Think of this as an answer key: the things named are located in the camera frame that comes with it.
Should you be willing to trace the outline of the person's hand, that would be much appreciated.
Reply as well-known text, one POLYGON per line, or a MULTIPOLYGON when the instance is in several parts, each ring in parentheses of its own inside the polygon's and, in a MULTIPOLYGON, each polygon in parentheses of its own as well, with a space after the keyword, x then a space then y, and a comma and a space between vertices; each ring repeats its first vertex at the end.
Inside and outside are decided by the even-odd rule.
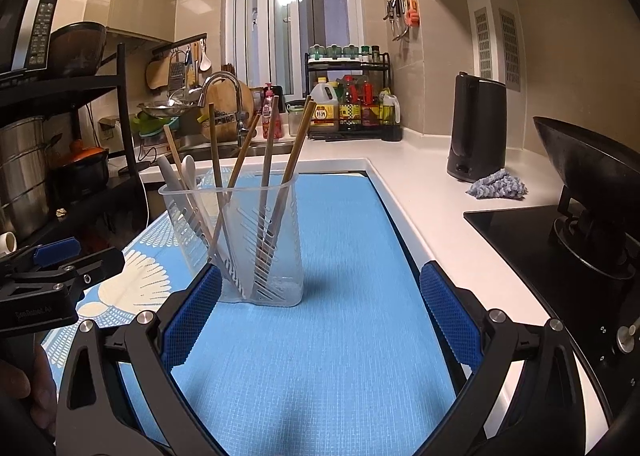
POLYGON ((46 351, 35 345, 34 365, 26 375, 21 369, 1 361, 1 389, 15 400, 28 398, 35 425, 55 436, 58 392, 46 351))

